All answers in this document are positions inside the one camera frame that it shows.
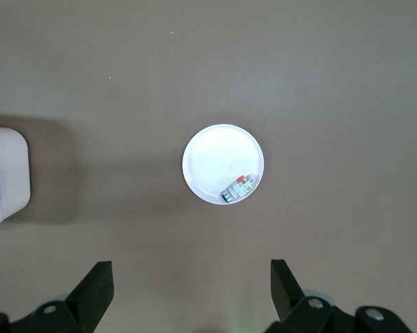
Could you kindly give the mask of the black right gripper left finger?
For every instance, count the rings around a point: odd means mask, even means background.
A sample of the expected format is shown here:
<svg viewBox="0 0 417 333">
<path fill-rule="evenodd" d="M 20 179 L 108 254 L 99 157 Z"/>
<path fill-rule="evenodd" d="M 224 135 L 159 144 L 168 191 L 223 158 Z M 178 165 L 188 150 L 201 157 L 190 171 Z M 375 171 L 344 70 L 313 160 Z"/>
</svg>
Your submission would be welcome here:
<svg viewBox="0 0 417 333">
<path fill-rule="evenodd" d="M 97 262 L 64 300 L 46 302 L 14 322 L 0 312 L 0 333 L 94 333 L 113 297 L 112 262 Z"/>
</svg>

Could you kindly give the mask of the pale pink round plate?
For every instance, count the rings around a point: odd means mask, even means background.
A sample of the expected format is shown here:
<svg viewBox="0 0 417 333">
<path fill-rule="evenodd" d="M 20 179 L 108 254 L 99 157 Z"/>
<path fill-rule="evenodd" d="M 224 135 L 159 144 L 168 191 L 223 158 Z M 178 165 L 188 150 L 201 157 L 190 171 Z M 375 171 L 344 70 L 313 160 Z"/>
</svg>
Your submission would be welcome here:
<svg viewBox="0 0 417 333">
<path fill-rule="evenodd" d="M 182 173 L 191 191 L 214 205 L 233 205 L 248 198 L 264 175 L 264 154 L 246 130 L 231 124 L 208 126 L 196 133 L 182 156 Z M 239 176 L 254 175 L 255 189 L 242 200 L 226 203 L 221 192 Z"/>
</svg>

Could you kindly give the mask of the white lidded box grey latches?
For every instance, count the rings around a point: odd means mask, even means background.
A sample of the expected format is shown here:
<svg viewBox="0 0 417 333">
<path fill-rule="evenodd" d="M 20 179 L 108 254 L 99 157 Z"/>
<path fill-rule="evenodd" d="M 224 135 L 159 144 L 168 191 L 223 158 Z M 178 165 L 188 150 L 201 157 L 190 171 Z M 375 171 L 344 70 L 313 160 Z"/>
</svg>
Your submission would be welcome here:
<svg viewBox="0 0 417 333">
<path fill-rule="evenodd" d="M 0 127 L 0 224 L 22 210 L 30 197 L 28 144 L 16 130 Z"/>
</svg>

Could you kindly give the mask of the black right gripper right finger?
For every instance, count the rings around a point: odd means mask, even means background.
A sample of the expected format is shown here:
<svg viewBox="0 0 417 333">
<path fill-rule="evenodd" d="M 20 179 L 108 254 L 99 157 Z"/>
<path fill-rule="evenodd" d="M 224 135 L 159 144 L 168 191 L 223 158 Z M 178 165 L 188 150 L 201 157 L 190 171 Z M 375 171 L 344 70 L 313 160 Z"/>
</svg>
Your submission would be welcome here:
<svg viewBox="0 0 417 333">
<path fill-rule="evenodd" d="M 362 306 L 350 315 L 323 297 L 305 295 L 283 259 L 271 261 L 271 297 L 279 320 L 264 333 L 413 333 L 386 308 Z"/>
</svg>

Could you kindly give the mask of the white green push-button switch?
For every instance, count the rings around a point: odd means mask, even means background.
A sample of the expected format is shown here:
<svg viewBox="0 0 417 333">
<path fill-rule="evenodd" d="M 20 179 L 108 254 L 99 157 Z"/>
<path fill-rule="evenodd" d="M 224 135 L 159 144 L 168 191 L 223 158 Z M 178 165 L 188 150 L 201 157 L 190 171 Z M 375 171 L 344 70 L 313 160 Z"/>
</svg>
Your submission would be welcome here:
<svg viewBox="0 0 417 333">
<path fill-rule="evenodd" d="M 239 176 L 225 190 L 221 192 L 221 197 L 226 203 L 233 203 L 247 197 L 254 189 L 257 178 L 250 174 Z"/>
</svg>

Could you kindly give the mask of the brown table mat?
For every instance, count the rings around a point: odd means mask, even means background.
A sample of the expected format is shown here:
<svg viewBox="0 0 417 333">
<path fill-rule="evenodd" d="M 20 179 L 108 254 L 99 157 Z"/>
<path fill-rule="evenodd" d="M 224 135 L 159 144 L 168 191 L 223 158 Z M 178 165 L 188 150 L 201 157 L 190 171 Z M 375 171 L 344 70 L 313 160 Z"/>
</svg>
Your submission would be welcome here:
<svg viewBox="0 0 417 333">
<path fill-rule="evenodd" d="M 264 154 L 233 205 L 182 173 L 217 124 Z M 262 333 L 284 259 L 417 333 L 417 0 L 0 0 L 0 126 L 31 164 L 0 225 L 12 320 L 110 260 L 96 333 Z"/>
</svg>

